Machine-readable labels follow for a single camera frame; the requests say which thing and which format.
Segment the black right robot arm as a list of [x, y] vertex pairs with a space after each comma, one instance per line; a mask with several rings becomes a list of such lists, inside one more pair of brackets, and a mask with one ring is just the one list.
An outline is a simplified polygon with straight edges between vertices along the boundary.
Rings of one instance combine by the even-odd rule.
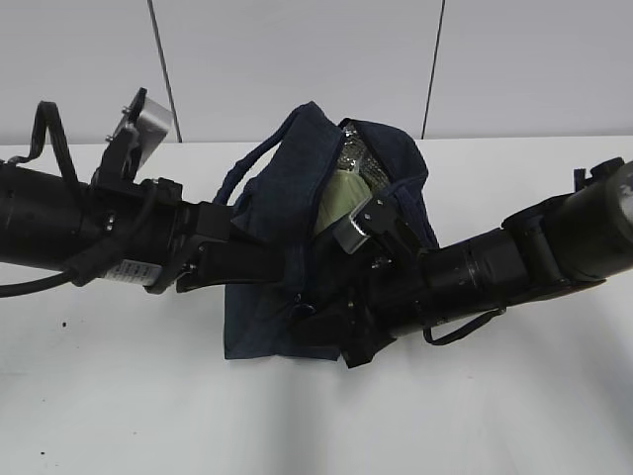
[[563, 297], [632, 267], [632, 166], [613, 158], [574, 172], [572, 193], [519, 211], [489, 232], [443, 248], [424, 245], [386, 196], [334, 228], [347, 255], [331, 297], [295, 309], [292, 338], [369, 363], [409, 333], [454, 343], [507, 309]]

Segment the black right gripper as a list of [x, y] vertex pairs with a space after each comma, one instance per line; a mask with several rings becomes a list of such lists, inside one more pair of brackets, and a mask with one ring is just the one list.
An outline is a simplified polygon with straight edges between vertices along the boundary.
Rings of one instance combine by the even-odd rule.
[[291, 339], [309, 347], [335, 347], [348, 368], [372, 362], [400, 336], [421, 330], [416, 302], [425, 284], [416, 249], [403, 261], [375, 249], [340, 262], [343, 294], [324, 304], [302, 303], [291, 312]]

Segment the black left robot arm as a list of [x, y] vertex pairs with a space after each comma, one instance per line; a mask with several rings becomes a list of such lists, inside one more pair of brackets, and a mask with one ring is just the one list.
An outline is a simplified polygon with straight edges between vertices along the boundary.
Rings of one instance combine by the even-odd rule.
[[183, 200], [179, 183], [82, 183], [73, 194], [58, 176], [9, 164], [1, 166], [1, 260], [77, 287], [104, 278], [154, 295], [284, 275], [281, 250], [239, 229], [229, 207]]

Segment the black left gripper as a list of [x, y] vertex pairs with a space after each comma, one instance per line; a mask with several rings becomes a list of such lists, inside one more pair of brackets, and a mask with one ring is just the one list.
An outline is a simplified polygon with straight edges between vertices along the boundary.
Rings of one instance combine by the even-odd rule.
[[68, 258], [68, 272], [77, 287], [116, 268], [125, 273], [127, 261], [139, 264], [136, 280], [152, 294], [164, 292], [175, 280], [176, 292], [186, 293], [284, 278], [280, 249], [228, 242], [231, 209], [206, 201], [186, 202], [179, 183], [159, 178], [95, 185], [88, 198], [79, 233], [86, 243]]

